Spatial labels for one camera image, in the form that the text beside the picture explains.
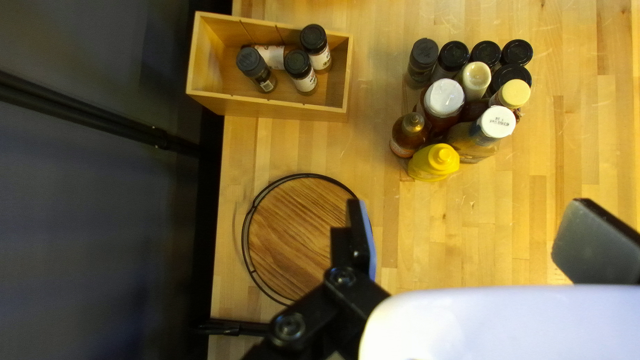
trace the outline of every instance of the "cream bottle cap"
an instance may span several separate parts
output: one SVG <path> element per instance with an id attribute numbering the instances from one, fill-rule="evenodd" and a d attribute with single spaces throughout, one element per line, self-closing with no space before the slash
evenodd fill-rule
<path id="1" fill-rule="evenodd" d="M 509 109 L 517 109 L 524 105 L 531 96 L 531 88 L 520 79 L 507 81 L 498 94 L 500 102 Z"/>

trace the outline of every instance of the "black cap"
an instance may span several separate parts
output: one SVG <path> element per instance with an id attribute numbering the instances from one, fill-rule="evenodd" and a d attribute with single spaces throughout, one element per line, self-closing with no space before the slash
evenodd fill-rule
<path id="1" fill-rule="evenodd" d="M 289 51 L 284 57 L 284 69 L 293 76 L 306 75 L 310 68 L 309 55 L 302 50 Z"/>
<path id="2" fill-rule="evenodd" d="M 489 84 L 489 93 L 495 94 L 507 81 L 513 79 L 523 80 L 531 86 L 531 74 L 527 68 L 520 65 L 505 65 L 493 73 Z"/>
<path id="3" fill-rule="evenodd" d="M 481 61 L 487 66 L 492 67 L 500 61 L 500 47 L 490 40 L 480 41 L 471 50 L 469 61 Z"/>
<path id="4" fill-rule="evenodd" d="M 508 42 L 502 48 L 502 59 L 500 62 L 503 65 L 527 65 L 533 57 L 533 47 L 525 40 L 512 40 Z"/>
<path id="5" fill-rule="evenodd" d="M 460 71 L 469 60 L 468 47 L 459 41 L 450 41 L 442 47 L 438 64 L 447 72 Z"/>
<path id="6" fill-rule="evenodd" d="M 300 43 L 310 53 L 318 53 L 326 46 L 326 33 L 322 26 L 310 24 L 300 32 Z"/>
<path id="7" fill-rule="evenodd" d="M 413 44 L 409 62 L 416 69 L 428 70 L 438 59 L 438 44 L 430 38 L 422 38 Z"/>
<path id="8" fill-rule="evenodd" d="M 236 56 L 236 66 L 249 78 L 258 76 L 267 64 L 258 50 L 252 47 L 243 47 Z"/>

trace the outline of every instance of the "wooden countertop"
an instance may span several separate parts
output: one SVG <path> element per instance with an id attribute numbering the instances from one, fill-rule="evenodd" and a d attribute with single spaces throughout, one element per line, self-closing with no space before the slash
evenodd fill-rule
<path id="1" fill-rule="evenodd" d="M 365 201 L 391 293 L 568 283 L 549 253 L 570 199 L 639 221 L 639 12 L 631 0 L 235 1 L 233 15 L 352 33 L 353 76 L 348 123 L 225 119 L 211 315 L 268 321 L 280 309 L 246 273 L 240 235 L 255 195 L 298 172 Z M 513 136 L 438 183 L 412 181 L 388 149 L 393 121 L 417 101 L 402 76 L 421 37 L 534 48 L 532 97 Z M 239 359 L 257 340 L 211 336 L 209 357 Z"/>

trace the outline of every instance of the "condiment bottle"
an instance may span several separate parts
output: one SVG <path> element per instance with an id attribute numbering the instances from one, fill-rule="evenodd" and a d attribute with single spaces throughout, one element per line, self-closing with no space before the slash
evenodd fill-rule
<path id="1" fill-rule="evenodd" d="M 438 61 L 433 67 L 431 81 L 434 83 L 439 79 L 453 79 L 469 60 L 469 49 L 459 41 L 450 41 L 440 49 Z"/>
<path id="2" fill-rule="evenodd" d="M 524 66 L 505 65 L 496 70 L 491 76 L 491 83 L 486 89 L 485 96 L 491 97 L 509 80 L 520 79 L 531 86 L 531 74 Z"/>
<path id="3" fill-rule="evenodd" d="M 413 44 L 404 82 L 412 89 L 427 86 L 433 65 L 438 58 L 438 44 L 430 38 L 422 38 Z"/>
<path id="4" fill-rule="evenodd" d="M 259 92 L 272 92 L 278 84 L 276 76 L 271 73 L 258 50 L 252 47 L 240 49 L 236 56 L 236 66 L 257 85 Z"/>
<path id="5" fill-rule="evenodd" d="M 440 79 L 422 91 L 417 112 L 431 124 L 431 138 L 442 136 L 458 122 L 458 115 L 465 102 L 462 86 L 452 79 Z"/>
<path id="6" fill-rule="evenodd" d="M 476 121 L 485 110 L 489 108 L 489 99 L 480 99 L 476 101 L 465 101 L 460 110 L 458 122 Z"/>
<path id="7" fill-rule="evenodd" d="M 407 173 L 420 181 L 439 181 L 460 168 L 460 155 L 446 143 L 435 143 L 416 152 Z"/>
<path id="8" fill-rule="evenodd" d="M 295 46 L 284 45 L 252 45 L 267 63 L 271 70 L 284 70 L 285 55 L 294 50 Z"/>
<path id="9" fill-rule="evenodd" d="M 449 129 L 445 142 L 460 155 L 461 163 L 477 163 L 498 151 L 499 140 L 512 134 L 516 118 L 504 106 L 491 106 L 476 121 Z"/>
<path id="10" fill-rule="evenodd" d="M 497 93 L 489 99 L 489 106 L 499 105 L 515 110 L 525 104 L 531 96 L 531 88 L 520 79 L 507 81 Z"/>
<path id="11" fill-rule="evenodd" d="M 516 39 L 508 42 L 502 48 L 500 64 L 525 66 L 531 61 L 532 57 L 533 47 L 531 47 L 531 44 L 525 40 Z"/>
<path id="12" fill-rule="evenodd" d="M 316 92 L 317 78 L 311 67 L 309 55 L 302 50 L 292 50 L 284 57 L 284 68 L 293 80 L 298 93 L 312 95 Z"/>
<path id="13" fill-rule="evenodd" d="M 424 144 L 427 133 L 424 129 L 424 117 L 418 113 L 409 113 L 394 123 L 389 147 L 401 158 L 411 158 Z"/>
<path id="14" fill-rule="evenodd" d="M 318 24 L 305 26 L 300 32 L 300 44 L 311 59 L 311 66 L 319 73 L 331 68 L 331 52 L 324 28 Z"/>
<path id="15" fill-rule="evenodd" d="M 485 40 L 480 41 L 471 49 L 469 61 L 481 61 L 489 66 L 489 69 L 496 70 L 493 67 L 500 62 L 501 56 L 502 51 L 500 51 L 498 44 Z"/>
<path id="16" fill-rule="evenodd" d="M 456 75 L 456 81 L 465 91 L 465 101 L 480 100 L 491 83 L 491 70 L 487 64 L 474 61 L 462 68 Z"/>

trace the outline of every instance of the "wooden organizer tray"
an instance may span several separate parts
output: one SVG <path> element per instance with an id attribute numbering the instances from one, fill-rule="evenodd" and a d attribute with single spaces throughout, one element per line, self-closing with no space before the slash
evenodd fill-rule
<path id="1" fill-rule="evenodd" d="M 333 65 L 317 75 L 317 91 L 300 95 L 284 70 L 272 70 L 276 89 L 262 94 L 236 67 L 242 45 L 300 47 L 291 25 L 217 13 L 196 12 L 189 55 L 187 94 L 218 115 L 320 121 L 347 121 L 353 37 L 326 31 Z"/>

